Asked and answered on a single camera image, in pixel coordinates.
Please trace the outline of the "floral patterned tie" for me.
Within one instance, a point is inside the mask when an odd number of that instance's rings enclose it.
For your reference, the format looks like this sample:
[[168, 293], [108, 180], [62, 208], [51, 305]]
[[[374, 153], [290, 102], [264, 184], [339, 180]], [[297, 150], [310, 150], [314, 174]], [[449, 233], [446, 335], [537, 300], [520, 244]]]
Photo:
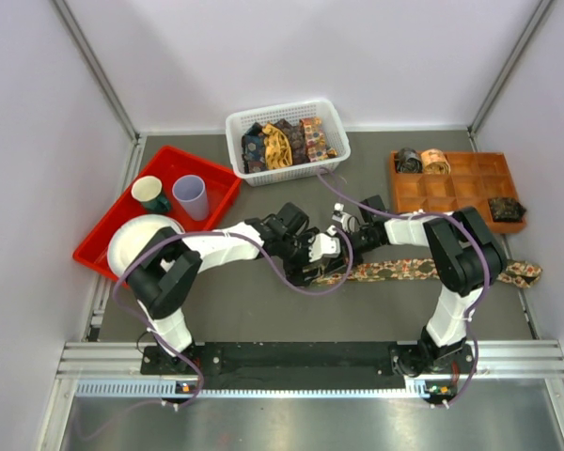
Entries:
[[[517, 288], [531, 288], [542, 276], [542, 267], [525, 260], [509, 259], [504, 271], [495, 277], [497, 282]], [[404, 258], [380, 263], [356, 265], [348, 276], [348, 281], [382, 282], [387, 280], [439, 280], [433, 259]]]

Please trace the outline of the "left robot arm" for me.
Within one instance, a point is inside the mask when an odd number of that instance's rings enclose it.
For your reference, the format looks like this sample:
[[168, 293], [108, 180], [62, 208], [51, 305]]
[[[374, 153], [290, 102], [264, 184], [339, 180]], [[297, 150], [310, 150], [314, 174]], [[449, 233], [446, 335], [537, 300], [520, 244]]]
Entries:
[[163, 349], [162, 361], [174, 372], [188, 370], [195, 359], [181, 306], [196, 277], [213, 268], [261, 257], [283, 263], [278, 271], [292, 288], [306, 287], [320, 273], [353, 263], [347, 235], [332, 226], [321, 232], [292, 203], [263, 219], [252, 218], [211, 232], [178, 233], [159, 228], [121, 279], [133, 291], [147, 317], [149, 331]]

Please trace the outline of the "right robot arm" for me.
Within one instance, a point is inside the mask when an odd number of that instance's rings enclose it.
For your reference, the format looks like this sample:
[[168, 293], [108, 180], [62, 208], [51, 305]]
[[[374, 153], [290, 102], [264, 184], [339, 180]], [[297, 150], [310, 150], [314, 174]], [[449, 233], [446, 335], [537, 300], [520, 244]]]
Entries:
[[383, 245], [430, 250], [441, 291], [416, 344], [397, 347], [396, 364], [408, 376], [444, 370], [462, 350], [478, 303], [506, 269], [504, 251], [474, 207], [398, 214], [387, 211], [377, 195], [354, 205], [364, 221], [352, 235], [355, 253]]

